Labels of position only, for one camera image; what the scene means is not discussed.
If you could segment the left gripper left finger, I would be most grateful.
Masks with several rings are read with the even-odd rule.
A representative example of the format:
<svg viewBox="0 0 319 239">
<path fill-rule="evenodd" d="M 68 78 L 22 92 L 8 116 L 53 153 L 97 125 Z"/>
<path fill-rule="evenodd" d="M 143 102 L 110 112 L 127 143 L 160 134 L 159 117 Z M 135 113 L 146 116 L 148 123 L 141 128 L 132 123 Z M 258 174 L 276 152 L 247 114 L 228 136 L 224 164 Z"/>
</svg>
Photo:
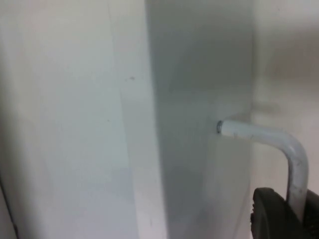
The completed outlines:
<svg viewBox="0 0 319 239">
<path fill-rule="evenodd" d="M 253 194 L 251 233 L 254 239 L 305 239 L 306 232 L 285 199 L 271 188 Z"/>
</svg>

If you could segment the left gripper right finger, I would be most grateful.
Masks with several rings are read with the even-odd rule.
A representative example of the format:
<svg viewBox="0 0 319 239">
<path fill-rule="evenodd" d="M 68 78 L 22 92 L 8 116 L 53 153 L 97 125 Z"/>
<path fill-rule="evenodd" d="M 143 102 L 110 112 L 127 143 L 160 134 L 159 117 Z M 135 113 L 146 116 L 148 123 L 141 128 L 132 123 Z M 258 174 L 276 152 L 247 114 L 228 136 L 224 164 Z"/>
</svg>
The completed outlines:
<svg viewBox="0 0 319 239">
<path fill-rule="evenodd" d="M 319 239 L 319 196 L 308 190 L 303 226 L 312 239 Z"/>
</svg>

